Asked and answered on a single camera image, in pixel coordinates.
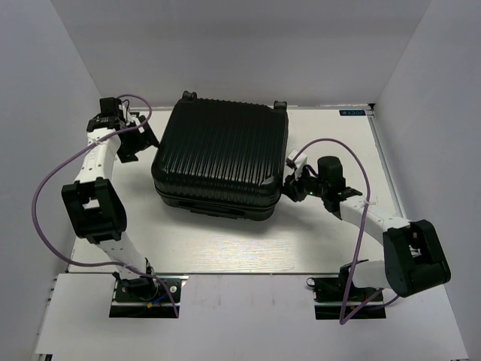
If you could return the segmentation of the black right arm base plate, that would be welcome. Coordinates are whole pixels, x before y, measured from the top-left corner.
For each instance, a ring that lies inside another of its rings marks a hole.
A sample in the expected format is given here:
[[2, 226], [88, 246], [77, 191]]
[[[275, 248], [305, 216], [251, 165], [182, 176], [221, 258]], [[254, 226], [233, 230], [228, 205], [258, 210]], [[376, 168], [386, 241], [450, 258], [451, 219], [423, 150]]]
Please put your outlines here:
[[[339, 320], [343, 301], [344, 288], [340, 285], [338, 277], [308, 278], [306, 285], [313, 291], [314, 311], [316, 320]], [[347, 299], [345, 315], [358, 307], [363, 301], [375, 294], [374, 288], [351, 287]], [[386, 319], [383, 307], [383, 295], [379, 294], [364, 306], [353, 317], [353, 320], [381, 320]]]

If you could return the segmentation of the black suitcase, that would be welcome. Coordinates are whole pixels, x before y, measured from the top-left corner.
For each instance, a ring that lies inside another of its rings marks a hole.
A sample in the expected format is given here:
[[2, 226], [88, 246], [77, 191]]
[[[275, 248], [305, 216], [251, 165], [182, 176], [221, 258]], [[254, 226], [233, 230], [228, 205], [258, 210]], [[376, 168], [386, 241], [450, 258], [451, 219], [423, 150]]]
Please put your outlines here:
[[185, 91], [151, 165], [155, 190], [174, 208], [264, 221], [281, 197], [288, 136], [286, 102], [269, 107]]

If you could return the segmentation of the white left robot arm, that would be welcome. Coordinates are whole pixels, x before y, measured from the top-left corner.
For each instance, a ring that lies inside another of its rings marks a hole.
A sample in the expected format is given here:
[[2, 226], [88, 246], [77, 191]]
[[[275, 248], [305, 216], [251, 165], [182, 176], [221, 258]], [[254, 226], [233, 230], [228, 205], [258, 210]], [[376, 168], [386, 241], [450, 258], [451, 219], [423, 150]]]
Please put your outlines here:
[[126, 210], [111, 178], [116, 160], [136, 162], [139, 152], [159, 142], [146, 118], [130, 114], [121, 99], [99, 104], [99, 114], [87, 124], [89, 149], [74, 182], [62, 188], [62, 200], [76, 236], [101, 248], [115, 265], [120, 289], [147, 301], [157, 295], [159, 282], [126, 233]]

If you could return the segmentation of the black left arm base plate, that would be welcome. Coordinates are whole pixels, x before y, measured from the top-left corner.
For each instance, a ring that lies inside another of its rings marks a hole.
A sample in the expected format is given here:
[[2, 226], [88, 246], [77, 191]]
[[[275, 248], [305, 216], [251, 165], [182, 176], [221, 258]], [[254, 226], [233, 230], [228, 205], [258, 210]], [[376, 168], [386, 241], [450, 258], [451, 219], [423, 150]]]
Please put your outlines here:
[[182, 278], [163, 278], [168, 292], [158, 281], [150, 278], [121, 280], [114, 272], [116, 281], [110, 304], [109, 318], [120, 319], [176, 319], [180, 313]]

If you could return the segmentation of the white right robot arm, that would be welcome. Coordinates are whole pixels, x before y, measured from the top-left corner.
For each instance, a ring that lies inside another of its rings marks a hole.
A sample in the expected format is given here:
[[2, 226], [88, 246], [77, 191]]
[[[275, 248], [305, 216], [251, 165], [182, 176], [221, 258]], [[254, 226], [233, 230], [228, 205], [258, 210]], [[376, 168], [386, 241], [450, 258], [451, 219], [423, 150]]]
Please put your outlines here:
[[290, 154], [283, 192], [294, 202], [315, 196], [330, 214], [357, 226], [383, 247], [380, 261], [361, 260], [340, 268], [337, 288], [347, 299], [358, 299], [366, 290], [389, 289], [408, 296], [450, 282], [452, 274], [436, 229], [427, 220], [412, 221], [384, 211], [363, 194], [346, 185], [336, 156], [319, 158], [318, 169], [305, 155]]

